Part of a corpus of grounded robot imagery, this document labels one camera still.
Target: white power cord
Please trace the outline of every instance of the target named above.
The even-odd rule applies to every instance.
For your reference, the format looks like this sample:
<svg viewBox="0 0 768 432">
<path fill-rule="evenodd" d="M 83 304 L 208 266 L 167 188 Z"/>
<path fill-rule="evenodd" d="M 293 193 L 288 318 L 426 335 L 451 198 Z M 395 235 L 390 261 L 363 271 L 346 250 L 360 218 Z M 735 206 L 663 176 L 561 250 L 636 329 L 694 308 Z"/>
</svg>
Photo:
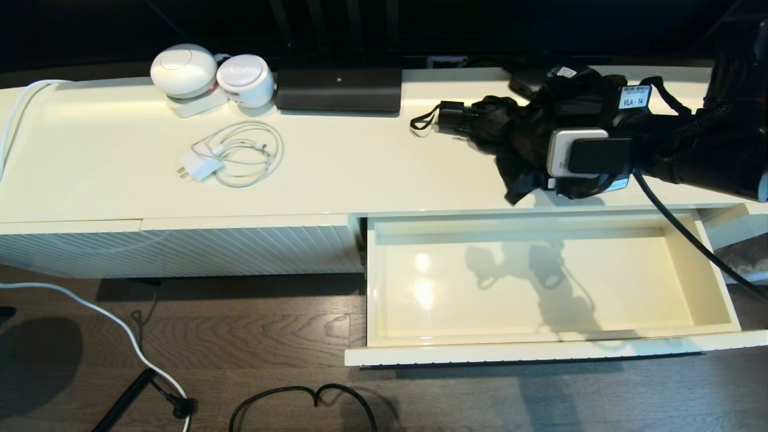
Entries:
<svg viewBox="0 0 768 432">
<path fill-rule="evenodd" d="M 8 155 L 11 153 L 11 143 L 13 142 L 13 138 L 15 138 L 16 131 L 18 130 L 18 123 L 16 123 L 14 127 L 14 120 L 16 119 L 17 115 L 23 113 L 24 109 L 27 107 L 27 104 L 29 104 L 29 102 L 35 96 L 32 95 L 29 99 L 27 99 L 27 95 L 29 95 L 29 93 L 32 91 L 41 90 L 43 87 L 48 85 L 60 84 L 62 82 L 71 81 L 64 79 L 44 79 L 42 81 L 35 81 L 28 85 L 24 90 L 22 90 L 22 93 L 18 96 L 18 99 L 16 99 L 16 103 L 13 105 L 11 112 L 8 114 L 8 120 L 5 122 L 2 138 L 0 138 L 0 180 L 2 180 L 3 172 L 5 172 L 5 162 L 8 160 Z"/>
<path fill-rule="evenodd" d="M 170 376 L 168 374 L 168 372 L 163 371 L 159 367 L 157 367 L 154 364 L 152 364 L 152 362 L 147 360 L 147 358 L 144 356 L 144 353 L 141 352 L 141 349 L 139 348 L 139 343 L 136 341 L 136 337 L 134 336 L 134 332 L 131 331 L 131 328 L 128 327 L 128 325 L 125 324 L 120 318 L 114 316 L 110 311 L 107 311 L 107 310 L 105 310 L 105 309 L 103 309 L 103 308 L 101 308 L 101 307 L 99 307 L 99 306 L 97 306 L 97 305 L 95 305 L 93 303 L 87 302 L 87 301 L 83 300 L 82 298 L 80 298 L 79 296 L 77 296 L 72 291 L 68 290 L 67 288 L 60 287 L 58 285 L 39 284 L 37 282 L 28 282 L 28 283 L 23 283 L 23 284 L 0 284 L 0 289 L 6 289 L 6 290 L 14 289 L 14 288 L 35 288 L 35 287 L 37 287 L 37 288 L 48 288 L 48 289 L 52 289 L 52 290 L 64 293 L 64 294 L 68 295 L 69 297 L 72 297 L 72 299 L 77 301 L 79 304 L 87 306 L 87 307 L 93 309 L 94 311 L 100 312 L 100 313 L 106 315 L 107 317 L 109 317 L 110 319 L 112 319 L 112 321 L 118 323 L 120 325 L 120 327 L 122 327 L 123 330 L 125 330 L 125 332 L 128 333 L 128 337 L 131 339 L 131 343 L 134 345 L 134 350 L 136 351 L 136 355 L 139 357 L 139 360 L 141 360 L 142 363 L 146 364 L 147 367 L 149 367 L 151 369 L 154 369 L 154 371 L 157 372 L 158 375 L 162 376 L 169 383 L 171 383 L 171 385 L 176 387 L 176 390 L 179 392 L 180 396 L 182 396 L 184 399 L 187 399 L 187 393 L 184 392 L 184 389 L 182 388 L 181 384 L 179 384 L 178 381 L 176 381 L 172 376 Z M 189 430 L 190 419 L 191 419 L 191 416 L 187 417 L 184 420 L 184 430 L 183 430 L 183 432 L 187 432 L 187 430 Z"/>
<path fill-rule="evenodd" d="M 259 144 L 248 138 L 247 132 L 265 131 L 272 135 L 274 146 Z M 260 161 L 245 161 L 234 155 L 242 150 L 255 152 Z M 246 120 L 221 128 L 213 134 L 194 143 L 192 148 L 181 155 L 182 168 L 177 172 L 182 178 L 192 176 L 202 181 L 213 175 L 216 180 L 230 188 L 245 188 L 269 177 L 283 161 L 285 144 L 283 137 L 274 127 L 263 121 Z M 239 164 L 257 167 L 244 174 L 227 172 L 227 164 Z M 227 178 L 249 178 L 247 181 L 233 182 Z"/>
</svg>

